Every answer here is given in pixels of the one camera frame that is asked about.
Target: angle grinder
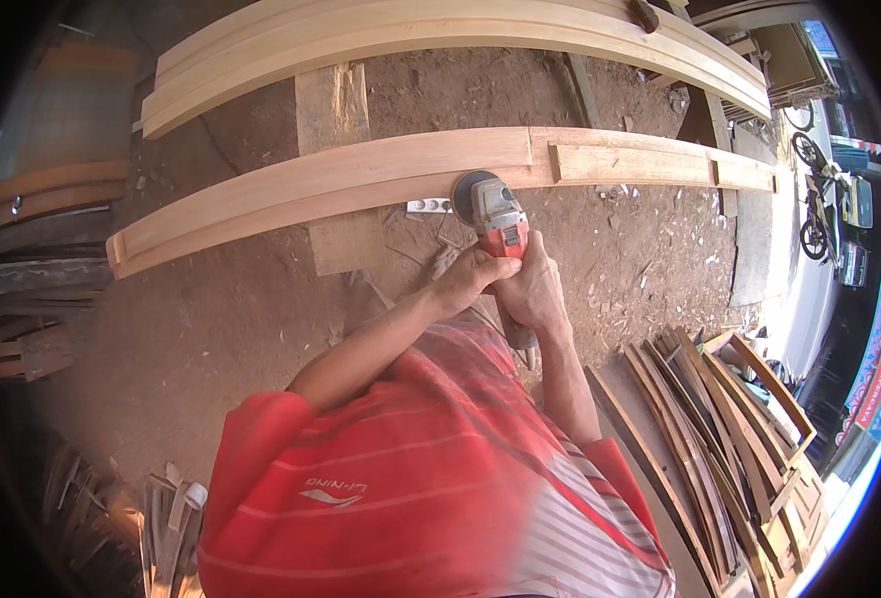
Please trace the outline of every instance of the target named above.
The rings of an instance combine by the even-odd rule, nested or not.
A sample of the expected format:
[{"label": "angle grinder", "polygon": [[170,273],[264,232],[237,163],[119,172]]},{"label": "angle grinder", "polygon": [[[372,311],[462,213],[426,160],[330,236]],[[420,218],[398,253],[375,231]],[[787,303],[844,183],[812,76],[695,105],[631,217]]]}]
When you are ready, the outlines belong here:
[{"label": "angle grinder", "polygon": [[[493,172],[472,170],[458,178],[450,194],[457,217],[474,227],[481,249],[493,257],[517,257],[527,253],[530,225],[510,187]],[[512,348],[522,351],[527,368],[533,369],[537,337],[519,324],[497,298],[504,337]]]}]

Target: finger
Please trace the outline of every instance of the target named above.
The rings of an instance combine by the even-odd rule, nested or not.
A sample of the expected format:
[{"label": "finger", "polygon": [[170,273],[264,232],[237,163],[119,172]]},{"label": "finger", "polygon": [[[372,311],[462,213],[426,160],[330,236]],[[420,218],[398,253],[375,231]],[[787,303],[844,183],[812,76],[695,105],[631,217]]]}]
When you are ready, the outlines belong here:
[{"label": "finger", "polygon": [[483,286],[494,281],[509,279],[517,274],[524,265],[524,262],[516,257],[490,257],[483,251],[478,251],[476,254],[486,255],[483,262],[481,262],[481,257],[477,258],[477,273]]}]

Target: motorcycle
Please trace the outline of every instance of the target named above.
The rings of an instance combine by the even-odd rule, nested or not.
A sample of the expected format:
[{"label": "motorcycle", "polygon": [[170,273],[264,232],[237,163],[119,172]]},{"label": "motorcycle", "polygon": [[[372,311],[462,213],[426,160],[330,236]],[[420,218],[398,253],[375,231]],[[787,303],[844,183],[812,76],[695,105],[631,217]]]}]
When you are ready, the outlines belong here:
[{"label": "motorcycle", "polygon": [[[832,262],[842,273],[843,284],[862,286],[867,253],[862,246],[842,240],[840,221],[860,229],[872,228],[872,186],[863,177],[843,172],[837,163],[826,160],[805,133],[793,134],[792,145],[799,160],[813,171],[806,175],[806,222],[799,230],[799,243],[810,259],[822,260],[820,265]],[[831,186],[836,188],[836,202],[827,206],[824,195]]]}]

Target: dirt floor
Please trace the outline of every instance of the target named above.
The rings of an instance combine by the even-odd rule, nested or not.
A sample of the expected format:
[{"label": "dirt floor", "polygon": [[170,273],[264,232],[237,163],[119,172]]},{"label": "dirt floor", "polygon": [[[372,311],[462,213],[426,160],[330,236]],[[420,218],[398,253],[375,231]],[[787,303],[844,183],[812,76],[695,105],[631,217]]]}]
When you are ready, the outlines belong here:
[{"label": "dirt floor", "polygon": [[[133,121],[151,90],[157,54],[237,7],[167,2],[125,9],[131,27],[108,38],[136,48],[148,69]],[[373,138],[584,126],[562,54],[467,48],[363,62]],[[635,132],[675,136],[682,110],[645,85],[637,69],[592,58],[588,68],[604,127],[622,130],[628,116]],[[131,191],[113,208],[117,228],[209,185],[295,158],[294,115],[287,79],[161,140],[134,136]],[[140,176],[146,185],[136,191]],[[705,326],[709,337],[754,321],[755,313],[727,307],[735,220],[718,216],[711,190],[563,187],[516,195],[559,264],[584,364],[607,363],[622,344],[665,323]],[[381,217],[390,251],[373,274],[390,297],[424,283],[422,265],[441,247],[438,234],[469,240],[452,217],[410,219],[400,207],[381,209]],[[36,383],[40,413],[87,460],[130,482],[170,460],[207,483],[224,414],[253,392],[283,389],[340,335],[344,303],[340,276],[315,276],[305,225],[149,269],[113,284],[92,315],[71,323],[82,339],[81,357]],[[535,375],[527,381],[534,386]]]}]

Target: curved wooden plank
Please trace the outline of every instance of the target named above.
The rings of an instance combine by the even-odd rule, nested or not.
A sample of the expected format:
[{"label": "curved wooden plank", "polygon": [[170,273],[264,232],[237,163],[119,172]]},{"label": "curved wooden plank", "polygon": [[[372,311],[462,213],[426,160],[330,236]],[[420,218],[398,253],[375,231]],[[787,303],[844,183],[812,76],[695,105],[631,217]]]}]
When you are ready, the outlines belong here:
[{"label": "curved wooden plank", "polygon": [[252,234],[411,198],[446,197],[458,176],[474,168],[493,169],[513,188],[589,184],[554,181],[556,156],[550,145],[557,144],[647,150],[650,159],[660,161],[674,155],[708,157],[733,170],[771,168],[696,144],[619,131],[503,127],[422,133],[330,149],[210,186],[115,233],[107,251],[121,280]]},{"label": "curved wooden plank", "polygon": [[29,172],[0,181],[0,205],[7,206],[18,195],[31,195],[64,186],[124,181],[128,176],[128,160],[74,163]]},{"label": "curved wooden plank", "polygon": [[98,204],[107,204],[125,197],[125,183],[102,183],[101,185],[70,186],[45,193],[37,193],[22,198],[18,214],[12,213],[8,204],[0,206],[0,226],[28,220],[43,214],[81,209]]},{"label": "curved wooden plank", "polygon": [[[200,31],[199,40],[186,40],[184,49],[176,46],[160,59],[155,91],[142,103],[147,139],[312,69],[379,54],[469,46],[617,60],[692,83],[769,118],[758,69],[658,8],[661,30],[648,35],[632,22],[625,4],[614,0],[328,0],[281,3],[276,11],[260,6],[266,1],[249,6],[243,18]],[[264,18],[256,20],[255,14]]]}]

